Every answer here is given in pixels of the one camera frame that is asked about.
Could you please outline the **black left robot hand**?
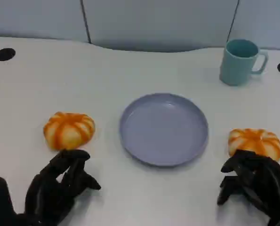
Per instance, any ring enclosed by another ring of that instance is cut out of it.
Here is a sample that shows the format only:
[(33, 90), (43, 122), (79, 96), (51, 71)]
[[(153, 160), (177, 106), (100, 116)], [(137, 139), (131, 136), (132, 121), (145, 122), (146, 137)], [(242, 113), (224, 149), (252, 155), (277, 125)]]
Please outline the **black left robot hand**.
[(43, 226), (57, 226), (72, 210), (75, 199), (86, 189), (101, 186), (85, 170), (90, 159), (84, 150), (62, 150), (32, 180), (24, 213)]

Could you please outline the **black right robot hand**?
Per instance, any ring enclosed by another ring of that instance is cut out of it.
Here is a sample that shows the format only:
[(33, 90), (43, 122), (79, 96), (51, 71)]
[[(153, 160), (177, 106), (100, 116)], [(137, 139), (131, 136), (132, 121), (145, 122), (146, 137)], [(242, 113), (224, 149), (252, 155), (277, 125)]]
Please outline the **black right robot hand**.
[(217, 205), (223, 205), (231, 195), (242, 195), (269, 217), (268, 225), (280, 226), (280, 165), (270, 157), (255, 152), (236, 150), (222, 166), (226, 175), (220, 184)]

